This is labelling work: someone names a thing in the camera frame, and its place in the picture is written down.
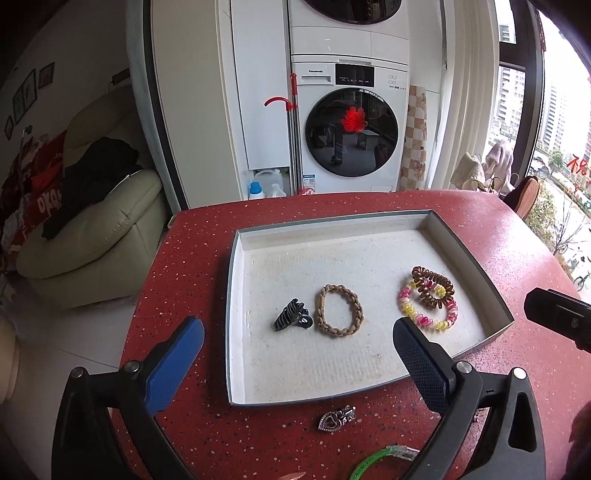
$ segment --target white tray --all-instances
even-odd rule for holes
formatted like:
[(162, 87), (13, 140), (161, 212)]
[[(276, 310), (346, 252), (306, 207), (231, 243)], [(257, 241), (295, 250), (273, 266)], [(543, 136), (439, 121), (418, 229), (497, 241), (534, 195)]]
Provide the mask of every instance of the white tray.
[[(397, 297), (420, 265), (448, 277), (458, 320), (449, 330), (425, 330), (451, 357), (500, 335), (513, 321), (505, 302), (456, 235), (432, 210), (353, 215), (239, 230), (228, 280), (226, 381), (234, 405), (281, 404), (345, 395), (408, 375), (392, 343), (404, 315)], [(359, 296), (365, 320), (345, 338), (316, 326), (317, 295), (343, 284)], [(314, 326), (275, 332), (273, 322), (298, 298)], [(444, 320), (416, 299), (420, 312)], [(348, 327), (352, 314), (336, 293), (326, 320)]]

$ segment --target pink and yellow bracelet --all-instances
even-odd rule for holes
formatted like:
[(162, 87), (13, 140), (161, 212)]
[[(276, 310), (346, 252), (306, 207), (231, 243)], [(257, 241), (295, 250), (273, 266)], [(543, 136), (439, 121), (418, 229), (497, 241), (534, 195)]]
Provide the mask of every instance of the pink and yellow bracelet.
[[(457, 304), (452, 298), (445, 302), (447, 308), (447, 319), (443, 322), (437, 322), (436, 320), (430, 319), (429, 317), (419, 313), (415, 307), (410, 303), (410, 294), (417, 286), (413, 281), (408, 282), (404, 288), (400, 291), (398, 299), (402, 312), (407, 315), (414, 323), (419, 327), (432, 328), (434, 330), (447, 330), (456, 323), (457, 320)], [(445, 288), (439, 284), (430, 285), (430, 290), (439, 296), (445, 295)]]

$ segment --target blue gripper pad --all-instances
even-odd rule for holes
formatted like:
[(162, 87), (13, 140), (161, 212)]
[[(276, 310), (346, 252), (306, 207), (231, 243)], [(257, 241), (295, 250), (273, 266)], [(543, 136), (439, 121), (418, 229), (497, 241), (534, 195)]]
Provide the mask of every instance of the blue gripper pad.
[(452, 359), (441, 345), (429, 342), (408, 317), (394, 323), (392, 340), (429, 410), (444, 415), (456, 386)]
[(148, 371), (145, 380), (145, 406), (148, 413), (154, 416), (166, 410), (197, 354), (203, 346), (205, 331), (201, 320), (187, 317), (173, 332), (170, 338), (156, 345), (146, 357), (144, 364), (151, 368), (150, 363), (161, 357)]

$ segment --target red handle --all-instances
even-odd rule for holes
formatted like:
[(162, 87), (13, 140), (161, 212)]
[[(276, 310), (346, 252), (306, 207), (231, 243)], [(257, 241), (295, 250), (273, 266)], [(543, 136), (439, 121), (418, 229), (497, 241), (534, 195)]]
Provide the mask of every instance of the red handle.
[(290, 75), (290, 79), (291, 79), (291, 94), (293, 96), (297, 96), (297, 75), (295, 73), (292, 73)]
[(283, 98), (283, 97), (273, 97), (273, 98), (269, 98), (266, 102), (265, 102), (265, 106), (269, 105), (270, 103), (273, 102), (277, 102), (277, 101), (282, 101), (285, 102), (285, 111), (289, 112), (292, 111), (296, 106), (291, 103), (287, 98)]

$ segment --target picture frame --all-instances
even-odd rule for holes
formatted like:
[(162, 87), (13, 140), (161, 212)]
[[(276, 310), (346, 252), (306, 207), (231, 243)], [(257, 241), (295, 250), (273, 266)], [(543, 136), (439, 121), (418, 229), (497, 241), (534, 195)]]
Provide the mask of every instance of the picture frame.
[(14, 114), (15, 125), (19, 123), (21, 118), (25, 115), (25, 97), (22, 92), (22, 85), (12, 97), (12, 113)]
[(22, 95), (25, 103), (25, 113), (31, 108), (31, 105), (37, 100), (37, 76), (35, 69), (27, 75), (22, 83)]
[(14, 122), (12, 121), (12, 117), (8, 115), (8, 118), (6, 119), (6, 124), (4, 125), (4, 135), (6, 135), (7, 140), (11, 139), (13, 130)]
[(38, 88), (43, 88), (53, 83), (53, 70), (56, 66), (56, 62), (52, 61), (49, 65), (45, 65), (41, 70), (39, 70), (39, 81), (37, 82)]

